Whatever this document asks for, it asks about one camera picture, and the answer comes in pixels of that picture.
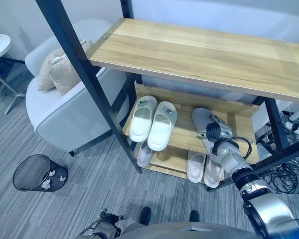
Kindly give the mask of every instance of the gray carpet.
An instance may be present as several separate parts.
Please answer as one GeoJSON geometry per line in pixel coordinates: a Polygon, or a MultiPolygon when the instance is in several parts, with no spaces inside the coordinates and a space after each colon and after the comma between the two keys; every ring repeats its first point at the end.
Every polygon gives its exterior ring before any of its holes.
{"type": "MultiPolygon", "coordinates": [[[[15,64],[10,81],[26,90],[31,74],[15,64]]],[[[152,209],[150,224],[187,222],[197,210],[206,223],[219,223],[253,231],[233,186],[208,193],[194,184],[161,173],[138,174],[112,135],[77,150],[75,157],[39,139],[33,131],[22,99],[5,116],[11,97],[0,89],[0,239],[75,238],[96,219],[102,208],[128,214],[118,225],[136,222],[143,207],[152,209]],[[16,167],[29,155],[43,153],[68,168],[69,178],[57,192],[20,192],[12,185],[16,167]]],[[[299,218],[299,195],[279,195],[299,218]]]]}

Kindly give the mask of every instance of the white wall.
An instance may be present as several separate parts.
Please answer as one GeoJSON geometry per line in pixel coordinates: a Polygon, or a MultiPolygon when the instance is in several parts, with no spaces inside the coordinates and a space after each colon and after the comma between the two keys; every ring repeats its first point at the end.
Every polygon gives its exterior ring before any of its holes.
{"type": "MultiPolygon", "coordinates": [[[[136,19],[299,43],[299,0],[132,0],[136,19]]],[[[255,96],[143,77],[146,84],[250,103],[255,96]]],[[[292,104],[291,111],[299,104],[292,104]]]]}
{"type": "MultiPolygon", "coordinates": [[[[111,23],[122,17],[119,0],[62,0],[71,22],[100,17],[111,23]]],[[[53,33],[35,0],[0,0],[0,33],[12,39],[8,52],[24,60],[27,53],[53,33]]]]}

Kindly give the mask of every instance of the white armchair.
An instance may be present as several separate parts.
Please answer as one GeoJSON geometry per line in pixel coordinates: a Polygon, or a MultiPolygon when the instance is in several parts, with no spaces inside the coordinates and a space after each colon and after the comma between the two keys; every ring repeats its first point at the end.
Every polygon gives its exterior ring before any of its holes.
{"type": "MultiPolygon", "coordinates": [[[[111,24],[102,19],[88,19],[73,25],[79,40],[96,42],[111,24]]],[[[80,82],[66,95],[56,89],[38,91],[37,76],[45,57],[60,47],[56,38],[50,37],[31,51],[25,64],[35,76],[26,92],[26,110],[36,135],[63,151],[73,151],[110,130],[100,110],[80,82]]],[[[126,81],[125,72],[102,68],[97,77],[110,104],[112,104],[126,81]]],[[[118,121],[127,115],[129,98],[126,97],[118,121]]]]}

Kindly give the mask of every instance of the power strip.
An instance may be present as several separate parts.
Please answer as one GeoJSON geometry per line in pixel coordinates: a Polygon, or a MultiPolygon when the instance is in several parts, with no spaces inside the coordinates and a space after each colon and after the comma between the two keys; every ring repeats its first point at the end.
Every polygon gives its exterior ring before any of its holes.
{"type": "Polygon", "coordinates": [[[297,123],[292,123],[292,122],[288,121],[288,122],[285,123],[285,126],[286,126],[287,129],[292,130],[296,134],[299,134],[299,126],[296,130],[293,129],[295,124],[297,124],[297,123]]]}

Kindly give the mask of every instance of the side table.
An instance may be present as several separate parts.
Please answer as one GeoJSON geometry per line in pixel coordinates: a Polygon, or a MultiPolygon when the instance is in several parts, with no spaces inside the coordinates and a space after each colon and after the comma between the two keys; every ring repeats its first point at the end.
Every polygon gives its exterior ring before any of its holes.
{"type": "MultiPolygon", "coordinates": [[[[4,35],[4,34],[0,34],[0,57],[3,56],[7,51],[9,51],[11,47],[11,39],[9,36],[4,35]]],[[[25,94],[21,93],[21,92],[17,92],[14,88],[12,88],[8,82],[6,82],[3,77],[0,75],[0,81],[9,89],[14,93],[14,98],[12,100],[12,102],[8,105],[6,111],[5,111],[5,115],[7,115],[9,113],[9,111],[11,110],[14,102],[16,101],[16,99],[18,97],[22,97],[25,98],[25,94]]]]}

